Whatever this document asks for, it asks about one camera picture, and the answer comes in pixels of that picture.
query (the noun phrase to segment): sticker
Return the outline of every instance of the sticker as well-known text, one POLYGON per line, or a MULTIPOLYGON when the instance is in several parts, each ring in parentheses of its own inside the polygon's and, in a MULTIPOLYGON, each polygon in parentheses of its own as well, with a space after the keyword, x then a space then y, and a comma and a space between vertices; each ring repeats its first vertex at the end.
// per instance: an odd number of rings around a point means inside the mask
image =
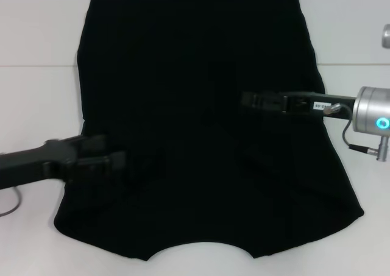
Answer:
POLYGON ((313 105, 313 110, 324 110, 325 107, 329 107, 331 105, 332 104, 330 104, 329 102, 318 102, 318 101, 315 101, 314 105, 313 105))

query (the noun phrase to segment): white surface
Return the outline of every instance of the white surface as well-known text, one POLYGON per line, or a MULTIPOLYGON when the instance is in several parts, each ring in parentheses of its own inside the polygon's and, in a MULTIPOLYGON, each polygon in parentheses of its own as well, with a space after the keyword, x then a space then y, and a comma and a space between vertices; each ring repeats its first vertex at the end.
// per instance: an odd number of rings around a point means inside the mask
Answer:
MULTIPOLYGON (((0 0, 0 151, 79 133, 77 68, 64 66, 74 64, 88 1, 0 0)), ((320 66, 328 93, 356 96, 364 85, 390 87, 390 51, 380 47, 381 28, 390 23, 385 0, 301 3, 320 62, 389 64, 320 66)), ((325 123, 366 212, 335 235, 255 260, 236 247, 211 243, 133 260, 57 232, 52 222, 63 188, 48 180, 22 186, 21 208, 0 218, 0 275, 388 276, 390 163, 348 150, 341 139, 345 121, 325 123)), ((358 144, 378 144, 374 136, 347 135, 358 144)), ((12 190, 0 191, 0 212, 14 203, 12 190)))
MULTIPOLYGON (((0 0, 0 65, 74 65, 90 0, 0 0)), ((319 63, 387 63, 389 0, 300 0, 319 63)))

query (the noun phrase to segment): blue led ring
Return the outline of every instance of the blue led ring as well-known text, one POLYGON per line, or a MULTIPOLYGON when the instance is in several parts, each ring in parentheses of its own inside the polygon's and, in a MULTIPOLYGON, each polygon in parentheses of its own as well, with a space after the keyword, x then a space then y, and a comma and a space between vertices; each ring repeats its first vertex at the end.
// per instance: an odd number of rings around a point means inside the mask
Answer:
POLYGON ((379 118, 377 120, 377 127, 379 129, 387 129, 388 127, 390 127, 390 121, 389 119, 386 119, 386 118, 379 118))

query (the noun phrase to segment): black garment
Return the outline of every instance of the black garment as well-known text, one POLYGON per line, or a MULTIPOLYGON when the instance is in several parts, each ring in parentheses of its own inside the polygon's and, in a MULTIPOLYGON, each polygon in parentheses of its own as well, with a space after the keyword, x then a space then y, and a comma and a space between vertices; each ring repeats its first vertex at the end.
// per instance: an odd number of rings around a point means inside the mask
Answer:
POLYGON ((299 0, 91 0, 77 61, 83 133, 129 167, 66 185, 63 234, 143 260, 199 241, 260 257, 363 215, 321 119, 239 106, 324 92, 299 0))

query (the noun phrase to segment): label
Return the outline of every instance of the label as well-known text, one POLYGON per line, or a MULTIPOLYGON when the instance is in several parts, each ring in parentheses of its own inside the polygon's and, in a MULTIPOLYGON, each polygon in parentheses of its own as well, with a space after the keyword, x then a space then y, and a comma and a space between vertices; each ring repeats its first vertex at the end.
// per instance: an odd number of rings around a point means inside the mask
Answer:
POLYGON ((331 105, 332 104, 330 104, 329 102, 318 102, 318 101, 315 101, 314 105, 313 105, 313 110, 324 110, 325 107, 329 107, 331 105))

